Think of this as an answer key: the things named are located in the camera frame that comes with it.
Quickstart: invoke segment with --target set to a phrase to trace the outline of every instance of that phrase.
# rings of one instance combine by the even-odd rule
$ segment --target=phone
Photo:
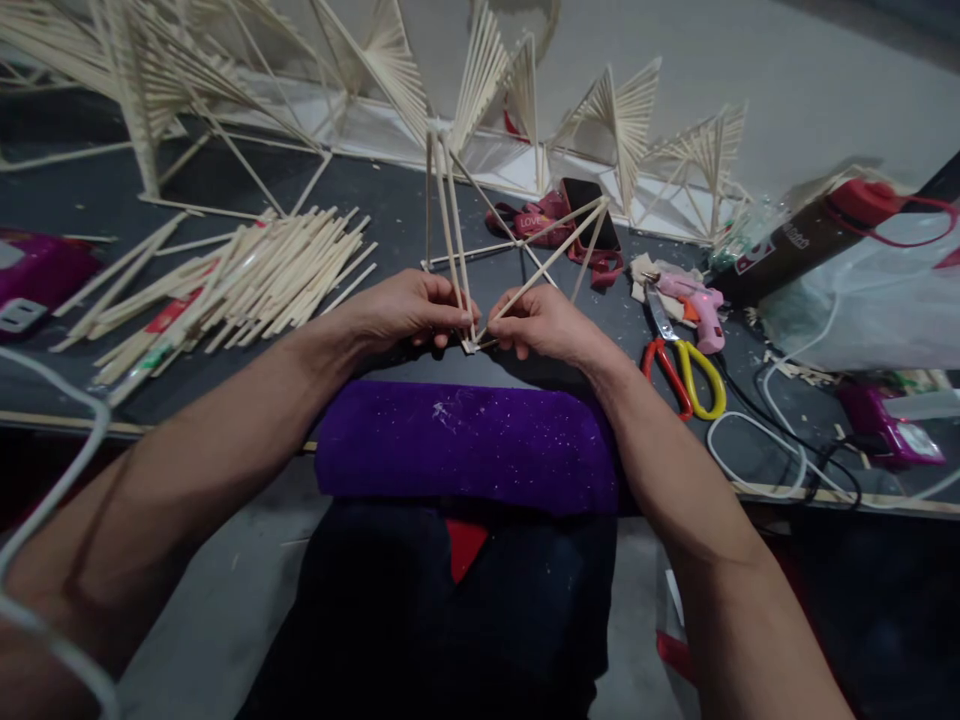
[[[567,199],[571,212],[603,196],[603,191],[597,183],[589,180],[577,180],[576,178],[563,178],[560,181],[560,191]],[[584,213],[574,220],[578,228],[589,215],[590,213]],[[593,237],[593,223],[590,223],[590,226],[580,233],[580,244],[587,247],[590,244],[591,237]],[[596,249],[620,251],[620,239],[617,237],[617,229],[613,225],[613,220],[610,219],[610,213],[605,213],[603,216],[600,235],[597,236]]]

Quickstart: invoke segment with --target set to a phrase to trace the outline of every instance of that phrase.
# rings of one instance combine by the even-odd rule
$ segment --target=white cable
[[[837,312],[840,309],[840,299],[842,297],[839,291],[839,286],[843,278],[846,277],[847,273],[851,270],[852,267],[853,267],[852,264],[848,264],[837,274],[837,277],[834,280],[833,291],[834,291],[834,294],[836,295],[836,301],[834,302],[833,307],[830,309],[830,316],[827,318],[827,323],[826,325],[824,325],[823,330],[820,332],[820,334],[817,335],[813,340],[808,342],[803,347],[800,347],[797,350],[794,350],[793,352],[787,355],[784,355],[782,358],[777,360],[777,362],[775,362],[770,367],[770,369],[767,370],[767,372],[763,376],[763,379],[760,382],[761,393],[763,395],[763,399],[766,402],[767,406],[770,408],[770,410],[773,411],[773,414],[776,416],[777,420],[780,421],[780,424],[792,435],[796,435],[796,432],[794,432],[793,426],[790,425],[789,422],[787,422],[787,419],[783,416],[783,413],[780,412],[780,408],[773,401],[773,397],[770,394],[770,377],[773,375],[774,372],[779,371],[780,367],[782,367],[784,363],[796,357],[797,355],[800,355],[801,353],[806,352],[807,350],[812,348],[814,345],[821,342],[833,329],[833,323],[837,318]],[[877,289],[879,287],[884,287],[886,285],[894,284],[896,282],[899,282],[900,280],[894,281],[893,283],[891,282],[880,283],[868,289],[870,290]],[[747,482],[742,477],[737,475],[733,470],[731,470],[730,467],[725,462],[723,462],[723,460],[720,458],[719,453],[717,452],[716,448],[713,445],[713,433],[717,429],[717,426],[723,420],[729,417],[741,418],[743,420],[746,420],[748,423],[750,423],[754,427],[760,428],[760,430],[766,433],[769,437],[773,438],[773,440],[776,441],[776,443],[780,445],[780,447],[782,447],[787,452],[793,455],[796,455],[800,459],[799,468],[797,469],[797,476],[794,478],[793,485],[791,485],[786,492],[769,491],[758,485],[754,485],[753,483]],[[752,417],[744,415],[743,413],[725,412],[723,415],[721,415],[716,420],[714,420],[713,423],[710,425],[709,430],[707,430],[707,449],[710,451],[710,454],[713,456],[713,459],[717,462],[720,468],[727,474],[727,477],[729,477],[733,482],[746,487],[748,490],[755,492],[758,495],[763,495],[765,497],[774,498],[777,500],[789,499],[793,497],[793,495],[797,492],[797,490],[799,490],[800,487],[803,485],[803,480],[806,477],[807,473],[812,471],[816,475],[818,475],[820,479],[823,480],[823,482],[825,482],[827,485],[832,487],[834,490],[836,490],[838,493],[840,493],[843,497],[848,499],[850,502],[854,502],[856,499],[855,493],[851,493],[850,491],[840,487],[839,485],[837,485],[837,483],[835,483],[833,480],[827,477],[827,475],[824,472],[822,472],[818,467],[810,464],[810,461],[807,459],[807,453],[804,450],[802,445],[798,443],[796,447],[791,446],[789,443],[787,443],[785,440],[780,438],[778,435],[772,432],[765,425],[762,425],[761,423],[754,420]],[[895,508],[905,507],[910,503],[916,502],[918,500],[923,500],[925,498],[930,497],[931,495],[935,495],[936,493],[942,490],[945,490],[946,488],[950,487],[950,485],[955,483],[958,479],[960,479],[960,468],[957,468],[952,473],[947,475],[940,482],[936,483],[935,485],[932,485],[931,487],[927,488],[922,492],[917,493],[916,495],[904,497],[890,503],[875,503],[875,502],[870,502],[868,500],[861,500],[861,504],[866,507],[872,508],[874,510],[892,510]]]
[[[3,589],[7,572],[14,557],[33,533],[46,522],[50,514],[60,504],[60,501],[70,491],[80,473],[87,467],[97,448],[100,447],[100,443],[103,441],[110,425],[110,409],[97,398],[78,390],[59,374],[36,360],[4,347],[0,347],[0,357],[12,360],[42,376],[65,395],[88,406],[93,410],[94,417],[93,430],[90,431],[90,435],[77,457],[70,463],[70,467],[63,473],[53,489],[47,493],[36,510],[30,513],[30,517],[24,521],[6,545],[0,549],[0,616],[39,638],[46,645],[47,650],[80,678],[83,684],[93,693],[103,708],[103,717],[107,720],[118,720],[120,718],[120,702],[117,699],[116,686],[110,675],[83,650],[47,625],[36,613],[9,597]]]

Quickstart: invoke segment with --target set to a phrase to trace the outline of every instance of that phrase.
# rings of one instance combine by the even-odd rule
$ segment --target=plastic bag
[[[877,228],[900,242],[922,242],[947,227],[945,213],[900,214]],[[894,248],[866,238],[764,298],[767,336],[826,371],[960,367],[960,228],[921,247]]]

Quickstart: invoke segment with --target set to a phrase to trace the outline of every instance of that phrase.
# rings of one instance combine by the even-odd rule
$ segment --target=table
[[[63,104],[82,105],[85,117],[91,112],[102,112],[107,122],[116,120],[115,109],[100,100],[92,100],[89,93],[61,92],[57,118],[65,117]],[[0,102],[0,143],[5,156],[14,159],[13,151],[25,154],[48,152],[54,147],[42,135],[40,127],[49,122],[49,112],[42,109],[35,114],[18,111],[16,121],[4,115]],[[38,103],[51,102],[39,98]],[[62,128],[54,128],[60,133]],[[186,147],[187,140],[168,141],[161,146],[161,167]],[[76,144],[59,143],[57,151],[72,149]],[[262,173],[271,191],[284,207],[291,207],[306,181],[315,170],[315,158],[303,153],[250,145],[243,148],[251,163]],[[15,227],[53,234],[93,234],[118,236],[120,241],[102,248],[107,262],[120,257],[127,249],[146,237],[175,214],[175,210],[141,202],[137,194],[140,178],[133,153],[122,150],[85,160],[54,165],[44,169],[0,175],[0,226]],[[245,175],[236,160],[222,147],[210,143],[182,171],[170,188],[171,198],[184,198],[198,204],[218,204],[246,212],[259,213],[265,209],[265,200],[253,182]],[[491,201],[518,202],[508,196],[490,191]],[[458,204],[466,249],[483,247],[497,242],[486,230],[483,217],[486,210],[476,191],[467,185],[457,186]],[[317,204],[322,208],[337,205],[342,211],[354,206],[360,216],[373,217],[366,232],[369,241],[380,247],[371,256],[378,268],[364,282],[376,283],[404,268],[418,267],[424,256],[425,212],[424,176],[420,172],[373,163],[366,160],[336,157],[330,163],[310,195],[305,207]],[[207,216],[190,218],[168,242],[180,244],[233,230],[238,220]],[[636,255],[649,252],[654,259],[664,259],[677,265],[692,267],[703,258],[704,250],[655,238],[636,237],[620,228],[624,257],[629,262]],[[434,255],[443,255],[442,231],[434,221]],[[550,251],[535,250],[541,258]],[[190,257],[191,251],[153,259],[138,278],[134,289],[140,288],[163,275]],[[520,285],[536,268],[529,258],[516,250],[475,259],[470,264],[470,283],[473,296],[487,312],[506,289]],[[550,270],[562,289],[573,287],[579,266],[564,259]],[[596,322],[630,356],[639,360],[651,340],[651,325],[644,308],[631,299],[630,283],[621,278],[605,291],[590,288],[581,290],[578,307]],[[79,317],[74,311],[64,319],[47,323],[36,335],[15,347],[61,373],[72,383],[84,387],[94,374],[91,363],[127,335],[145,324],[130,321],[120,330],[92,343],[74,346],[64,353],[52,354],[46,348],[63,339],[66,329]],[[734,379],[759,401],[753,378],[764,367],[767,349],[758,329],[748,327],[739,313],[726,324],[727,349],[725,357]],[[150,381],[114,414],[113,434],[136,437],[145,427],[156,425],[192,400],[249,363],[268,347],[259,342],[248,349],[219,351],[207,356],[196,352],[182,356],[162,377]],[[571,368],[543,358],[519,362],[513,353],[493,352],[466,356],[459,348],[442,354],[417,352],[403,363],[387,363],[370,369],[366,377],[373,380],[406,382],[437,382],[462,385],[500,387],[570,388],[582,386],[582,376]],[[673,402],[665,379],[657,372],[655,386]],[[797,433],[816,446],[835,437],[834,423],[848,428],[839,403],[832,391],[810,387],[800,380],[776,377],[771,385],[783,412],[791,419]],[[709,390],[699,378],[700,395],[706,399]],[[729,393],[729,409],[741,410],[739,400]],[[85,432],[84,410],[61,397],[45,381],[11,363],[0,364],[0,423],[7,425],[57,428],[63,431]],[[709,423],[692,420],[690,429],[701,440]],[[945,448],[949,463],[945,468],[915,468],[898,476],[907,493],[913,494],[942,478],[960,458],[960,428],[953,423],[927,424],[931,434]],[[734,469],[744,478],[758,483],[789,482],[792,471],[786,454],[766,436],[737,420],[727,421],[717,431],[717,444],[725,456],[733,461]],[[851,468],[859,465],[854,459],[844,459]],[[899,494],[896,481],[879,471],[856,471],[865,493]],[[775,502],[744,491],[745,499]],[[843,508],[830,493],[821,491],[817,501],[826,506]],[[960,484],[949,488],[932,501],[918,503],[911,509],[896,511],[904,514],[935,514],[942,517],[960,517]]]

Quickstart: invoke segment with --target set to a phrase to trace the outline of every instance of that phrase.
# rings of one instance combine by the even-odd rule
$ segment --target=white wall
[[[308,36],[319,37],[305,0],[276,1]],[[524,24],[542,31],[539,8],[550,0],[491,4],[512,47]],[[825,20],[796,5],[833,7],[836,17]],[[370,0],[331,6],[364,37]],[[466,57],[469,1],[401,0],[401,6],[430,101],[450,117]],[[504,6],[519,10],[508,15]],[[852,156],[882,161],[885,172],[919,187],[960,149],[960,48],[944,51],[943,43],[884,17],[851,0],[563,0],[537,76],[540,132],[556,126],[605,63],[619,83],[662,55],[652,136],[748,98],[734,172],[751,191],[778,196]],[[887,38],[881,43],[847,26]],[[936,50],[940,62],[892,45]],[[951,63],[952,70],[944,69]]]

